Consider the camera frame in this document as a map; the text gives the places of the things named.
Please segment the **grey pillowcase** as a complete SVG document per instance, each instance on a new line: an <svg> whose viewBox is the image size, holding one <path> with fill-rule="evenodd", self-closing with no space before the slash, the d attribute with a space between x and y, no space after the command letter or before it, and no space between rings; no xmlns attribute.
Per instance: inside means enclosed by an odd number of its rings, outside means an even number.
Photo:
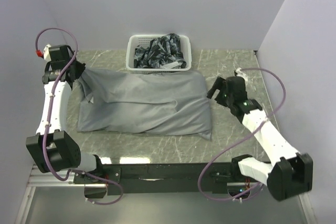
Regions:
<svg viewBox="0 0 336 224"><path fill-rule="evenodd" d="M207 84L198 71L131 74L87 68L78 84L79 132L212 138Z"/></svg>

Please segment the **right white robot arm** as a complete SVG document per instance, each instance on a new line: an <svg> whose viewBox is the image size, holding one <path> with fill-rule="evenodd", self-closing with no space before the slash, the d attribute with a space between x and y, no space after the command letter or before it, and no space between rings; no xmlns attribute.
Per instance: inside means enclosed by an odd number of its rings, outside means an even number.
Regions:
<svg viewBox="0 0 336 224"><path fill-rule="evenodd" d="M264 163L248 154L235 157L230 165L232 179L241 182L250 177L266 185L277 201L311 191L312 158L291 146L269 121L262 106L248 98L245 79L217 77L207 97L212 98L216 91L215 101L229 108L231 114L253 133L270 160Z"/></svg>

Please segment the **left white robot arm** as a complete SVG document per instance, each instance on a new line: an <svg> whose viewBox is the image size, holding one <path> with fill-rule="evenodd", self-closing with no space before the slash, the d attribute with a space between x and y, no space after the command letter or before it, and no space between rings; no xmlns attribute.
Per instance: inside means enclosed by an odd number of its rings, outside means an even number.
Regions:
<svg viewBox="0 0 336 224"><path fill-rule="evenodd" d="M68 45L46 45L42 57L46 60L42 82L45 90L44 108L39 127L28 137L26 147L42 173L50 169L80 170L91 182L104 179L105 170L97 155L84 153L66 132L67 106L73 83L85 70L85 64L74 60L64 74L60 72L70 62L74 51Z"/></svg>

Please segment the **dark patterned cloth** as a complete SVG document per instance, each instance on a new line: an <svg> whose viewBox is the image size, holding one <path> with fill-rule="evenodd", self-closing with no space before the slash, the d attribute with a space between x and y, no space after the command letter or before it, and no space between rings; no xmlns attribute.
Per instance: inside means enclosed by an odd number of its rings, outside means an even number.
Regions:
<svg viewBox="0 0 336 224"><path fill-rule="evenodd" d="M146 47L136 46L134 67L145 69L185 69L187 63L181 50L181 39L177 34L154 38Z"/></svg>

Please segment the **white plastic basket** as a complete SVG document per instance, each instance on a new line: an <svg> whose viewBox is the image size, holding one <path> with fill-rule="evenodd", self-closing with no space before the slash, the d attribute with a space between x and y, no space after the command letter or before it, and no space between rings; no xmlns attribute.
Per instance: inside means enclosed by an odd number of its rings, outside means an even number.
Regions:
<svg viewBox="0 0 336 224"><path fill-rule="evenodd" d="M190 39L184 35L134 35L128 42L126 67L134 73L181 72L191 69Z"/></svg>

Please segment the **black base beam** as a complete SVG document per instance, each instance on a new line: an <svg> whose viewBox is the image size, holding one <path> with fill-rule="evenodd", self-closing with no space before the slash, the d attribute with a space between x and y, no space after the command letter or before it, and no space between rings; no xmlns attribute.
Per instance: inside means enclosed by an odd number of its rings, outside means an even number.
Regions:
<svg viewBox="0 0 336 224"><path fill-rule="evenodd" d="M206 163L103 164L96 176L122 186L125 194L198 192L198 178ZM254 182L231 173L231 163L212 164L201 180L202 191L227 194L229 189Z"/></svg>

